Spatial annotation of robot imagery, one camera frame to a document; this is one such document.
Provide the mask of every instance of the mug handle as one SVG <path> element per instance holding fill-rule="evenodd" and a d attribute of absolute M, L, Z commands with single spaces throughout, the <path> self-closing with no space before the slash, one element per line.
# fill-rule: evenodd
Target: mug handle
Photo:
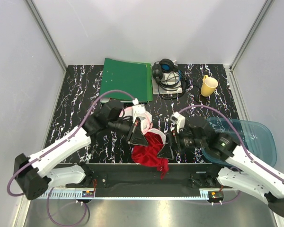
<path fill-rule="evenodd" d="M 204 77 L 203 77 L 203 83 L 204 83 L 204 80 L 205 80 L 206 78 L 209 78 L 209 76 L 208 76 L 208 75 L 204 75 Z"/>

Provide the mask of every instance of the black marble surface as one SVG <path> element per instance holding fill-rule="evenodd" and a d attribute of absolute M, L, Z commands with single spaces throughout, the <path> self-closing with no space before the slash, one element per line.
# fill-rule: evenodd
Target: black marble surface
<path fill-rule="evenodd" d="M 203 105 L 216 108 L 228 118 L 239 118 L 223 65 L 186 64 L 179 65 L 179 68 L 193 82 L 190 82 L 189 89 L 179 99 L 163 100 L 159 96 L 154 96 L 153 101 L 145 105 L 147 111 L 152 114 L 154 127 L 166 133 L 172 127 L 168 121 L 172 113 L 188 105 L 198 104 L 196 100 Z M 47 136 L 46 146 L 66 135 L 82 121 L 90 104 L 99 96 L 102 70 L 103 65 L 73 65 L 68 67 Z M 197 86 L 201 87 L 203 76 L 206 74 L 216 78 L 219 82 L 215 93 L 207 99 L 200 97 L 200 91 L 197 88 Z M 189 118 L 193 116 L 218 117 L 218 114 L 212 113 L 205 108 L 189 110 L 183 112 L 183 115 Z M 132 149 L 133 147 L 125 142 L 124 135 L 117 134 L 114 131 L 107 131 L 102 138 L 93 141 L 90 146 L 77 151 L 63 162 L 133 163 L 131 159 Z M 204 162 L 204 156 L 200 149 L 195 149 L 177 156 L 174 162 L 202 163 Z"/>

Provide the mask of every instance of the metal floor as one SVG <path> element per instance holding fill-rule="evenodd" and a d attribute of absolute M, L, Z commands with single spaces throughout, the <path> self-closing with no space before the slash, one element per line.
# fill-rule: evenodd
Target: metal floor
<path fill-rule="evenodd" d="M 225 192 L 225 201 L 234 197 Z M 70 200 L 51 200 L 50 210 Z M 94 200 L 88 204 L 90 217 L 79 226 L 86 227 L 276 227 L 268 207 L 247 194 L 222 206 L 195 205 L 188 201 L 109 201 Z M 54 215 L 61 224 L 71 225 L 82 217 L 84 209 L 72 204 Z M 56 227 L 46 213 L 46 200 L 31 202 L 25 227 Z"/>

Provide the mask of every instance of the black headphones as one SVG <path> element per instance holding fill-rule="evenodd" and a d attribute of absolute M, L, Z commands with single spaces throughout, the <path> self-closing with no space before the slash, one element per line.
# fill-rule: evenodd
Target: black headphones
<path fill-rule="evenodd" d="M 163 79 L 163 73 L 179 73 L 178 71 L 178 66 L 175 65 L 172 60 L 166 58 L 156 62 L 151 68 L 152 77 L 156 80 L 157 84 L 159 84 Z"/>

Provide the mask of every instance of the yellow mug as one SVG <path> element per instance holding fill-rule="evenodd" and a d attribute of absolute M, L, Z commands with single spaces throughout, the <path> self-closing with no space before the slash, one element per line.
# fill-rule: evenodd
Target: yellow mug
<path fill-rule="evenodd" d="M 203 77 L 203 84 L 201 87 L 201 95 L 204 97 L 210 96 L 218 87 L 218 81 L 215 78 L 205 75 Z"/>

